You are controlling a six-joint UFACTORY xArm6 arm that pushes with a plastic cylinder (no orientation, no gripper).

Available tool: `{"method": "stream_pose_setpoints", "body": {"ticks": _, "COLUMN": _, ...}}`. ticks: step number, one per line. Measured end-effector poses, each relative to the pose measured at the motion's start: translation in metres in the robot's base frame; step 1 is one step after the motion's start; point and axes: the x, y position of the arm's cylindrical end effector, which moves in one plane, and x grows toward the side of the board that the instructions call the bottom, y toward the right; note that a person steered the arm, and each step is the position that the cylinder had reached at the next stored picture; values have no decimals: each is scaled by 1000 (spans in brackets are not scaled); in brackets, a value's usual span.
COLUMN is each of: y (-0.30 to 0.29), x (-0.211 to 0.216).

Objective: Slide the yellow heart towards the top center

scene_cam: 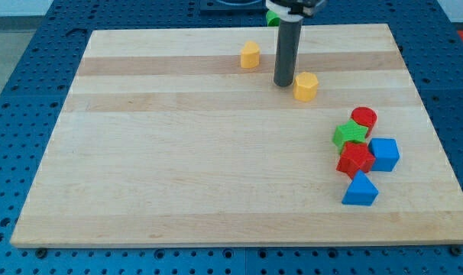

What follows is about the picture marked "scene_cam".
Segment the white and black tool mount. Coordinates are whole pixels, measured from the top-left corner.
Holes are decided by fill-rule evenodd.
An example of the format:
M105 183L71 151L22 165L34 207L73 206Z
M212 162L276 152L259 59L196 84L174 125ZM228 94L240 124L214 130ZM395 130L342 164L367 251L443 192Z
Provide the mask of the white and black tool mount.
M327 5L327 0L266 0L265 4L283 21L300 21L314 17Z

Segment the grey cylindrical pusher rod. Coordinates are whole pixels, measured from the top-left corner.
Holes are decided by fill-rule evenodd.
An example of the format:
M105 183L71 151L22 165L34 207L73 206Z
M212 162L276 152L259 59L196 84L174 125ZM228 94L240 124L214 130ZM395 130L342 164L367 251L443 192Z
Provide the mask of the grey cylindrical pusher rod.
M274 67L274 83L280 87L293 83L299 38L303 20L289 22L280 20Z

